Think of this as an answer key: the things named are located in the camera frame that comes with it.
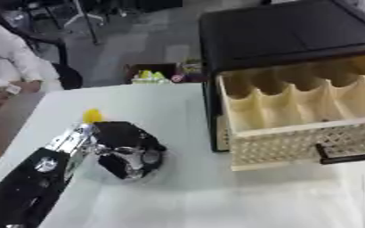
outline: black box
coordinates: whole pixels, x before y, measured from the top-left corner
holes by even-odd
[[[199,22],[207,121],[213,151],[223,114],[216,87],[225,71],[365,55],[365,12],[344,0],[302,0],[211,12]]]

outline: wooden drawer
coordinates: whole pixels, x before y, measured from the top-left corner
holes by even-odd
[[[233,170],[365,160],[365,56],[228,71],[217,81],[217,135]]]

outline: yellow ball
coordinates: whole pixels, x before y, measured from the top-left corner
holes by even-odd
[[[97,109],[90,109],[83,114],[83,122],[86,124],[92,124],[94,122],[101,122],[103,121],[102,114]]]

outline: white shirt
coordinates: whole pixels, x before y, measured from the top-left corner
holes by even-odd
[[[61,90],[53,65],[37,57],[26,43],[0,26],[0,87],[12,81],[42,81],[41,91]]]

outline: chair leg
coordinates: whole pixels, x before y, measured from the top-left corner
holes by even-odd
[[[28,26],[30,28],[30,31],[36,33],[37,29],[36,29],[35,19],[28,6],[24,7],[24,12],[28,14]]]
[[[93,30],[93,24],[91,23],[90,18],[87,15],[87,11],[85,9],[83,9],[83,7],[82,7],[82,12],[83,12],[83,16],[85,17],[85,22],[87,23],[88,29],[90,30],[91,37],[93,38],[93,43],[95,45],[98,45],[99,44],[98,37],[95,34],[95,31]]]
[[[48,8],[47,6],[44,6],[44,9],[48,13],[48,15],[50,16],[50,19],[53,21],[53,24],[55,25],[55,27],[58,30],[61,30],[62,29],[62,26],[60,25],[60,23],[56,19],[55,15],[53,15],[53,12],[50,10],[50,8]]]

